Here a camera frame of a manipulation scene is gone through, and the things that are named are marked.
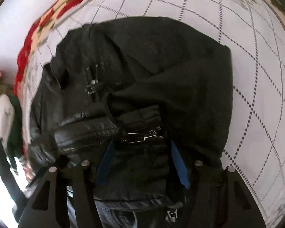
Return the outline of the black leather jacket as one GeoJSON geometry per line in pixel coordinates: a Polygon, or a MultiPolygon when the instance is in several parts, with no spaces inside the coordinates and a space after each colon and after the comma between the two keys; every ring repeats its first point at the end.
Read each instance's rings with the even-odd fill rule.
{"type": "Polygon", "coordinates": [[[232,116],[231,50],[168,17],[68,31],[30,110],[34,173],[89,161],[104,227],[178,227],[196,162],[219,184],[232,116]]]}

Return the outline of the green striped folded garment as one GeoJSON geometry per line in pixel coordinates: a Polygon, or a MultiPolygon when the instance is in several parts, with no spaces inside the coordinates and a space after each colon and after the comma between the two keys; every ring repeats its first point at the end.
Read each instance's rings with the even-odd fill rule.
{"type": "Polygon", "coordinates": [[[23,150],[22,138],[22,109],[19,99],[14,95],[9,95],[9,100],[14,108],[14,118],[11,127],[11,132],[7,140],[7,157],[9,158],[10,166],[13,172],[18,175],[17,164],[15,158],[22,166],[26,165],[25,154],[23,150]]]}

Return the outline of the white quilted floral mat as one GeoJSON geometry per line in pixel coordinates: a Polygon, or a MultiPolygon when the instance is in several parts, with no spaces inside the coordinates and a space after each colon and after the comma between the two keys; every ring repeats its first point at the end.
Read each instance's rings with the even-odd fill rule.
{"type": "Polygon", "coordinates": [[[252,192],[267,227],[285,218],[285,14],[271,0],[92,0],[61,27],[129,16],[185,22],[230,48],[231,130],[222,157],[252,192]]]}

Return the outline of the cream folded sweater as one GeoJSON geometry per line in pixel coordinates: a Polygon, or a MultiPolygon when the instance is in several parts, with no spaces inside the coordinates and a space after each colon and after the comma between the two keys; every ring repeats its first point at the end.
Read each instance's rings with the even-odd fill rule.
{"type": "Polygon", "coordinates": [[[15,110],[7,95],[0,95],[0,140],[7,141],[11,132],[15,110]]]}

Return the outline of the red floral blanket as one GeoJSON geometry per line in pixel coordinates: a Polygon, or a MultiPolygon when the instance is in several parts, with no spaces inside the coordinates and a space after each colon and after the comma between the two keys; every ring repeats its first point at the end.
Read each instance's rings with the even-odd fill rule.
{"type": "Polygon", "coordinates": [[[29,116],[31,102],[40,83],[43,66],[55,53],[56,45],[65,33],[61,27],[81,7],[92,0],[56,0],[31,26],[17,57],[18,72],[14,94],[22,108],[22,138],[24,155],[30,144],[29,116]]]}

